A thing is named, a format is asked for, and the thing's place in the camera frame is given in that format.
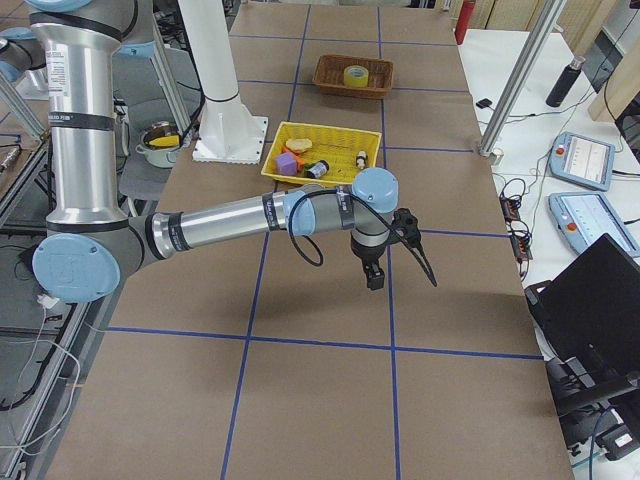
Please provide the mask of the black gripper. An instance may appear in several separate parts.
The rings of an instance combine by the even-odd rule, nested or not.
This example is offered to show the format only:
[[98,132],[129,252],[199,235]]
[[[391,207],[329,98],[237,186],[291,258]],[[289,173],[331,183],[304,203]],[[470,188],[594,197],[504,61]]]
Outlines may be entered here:
[[392,243],[403,243],[431,285],[437,287],[438,282],[434,269],[421,244],[421,232],[418,228],[418,219],[408,208],[399,208],[393,212],[392,230]]

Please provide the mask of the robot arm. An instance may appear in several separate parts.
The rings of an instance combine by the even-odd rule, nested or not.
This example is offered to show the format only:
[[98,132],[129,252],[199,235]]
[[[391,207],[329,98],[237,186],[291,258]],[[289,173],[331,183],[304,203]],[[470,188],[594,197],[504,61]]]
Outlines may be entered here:
[[34,1],[30,24],[45,52],[56,194],[32,266],[50,295],[91,302],[152,262],[267,231],[284,231],[291,240],[349,231],[372,290],[383,286],[379,258],[394,243],[432,273],[416,219],[397,205],[397,179],[377,167],[345,186],[315,184],[200,211],[127,216],[117,200],[112,59],[119,51],[157,52],[152,3]]

